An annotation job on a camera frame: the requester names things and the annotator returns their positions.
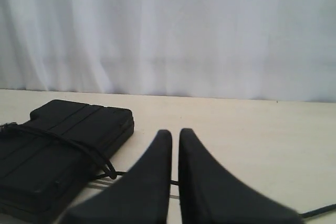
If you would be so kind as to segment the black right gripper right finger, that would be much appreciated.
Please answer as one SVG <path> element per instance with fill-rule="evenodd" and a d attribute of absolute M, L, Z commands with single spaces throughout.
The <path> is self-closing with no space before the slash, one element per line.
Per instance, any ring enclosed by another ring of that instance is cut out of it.
<path fill-rule="evenodd" d="M 296 211 L 226 170 L 192 129 L 181 130 L 178 156 L 183 223 L 303 223 Z"/>

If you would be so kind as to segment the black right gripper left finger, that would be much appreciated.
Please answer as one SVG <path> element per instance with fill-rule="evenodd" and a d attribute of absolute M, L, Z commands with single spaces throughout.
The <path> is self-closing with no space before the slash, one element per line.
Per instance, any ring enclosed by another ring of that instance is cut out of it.
<path fill-rule="evenodd" d="M 166 223 L 172 169 L 172 135 L 159 130 L 141 158 L 115 183 L 71 207 L 61 222 Z"/>

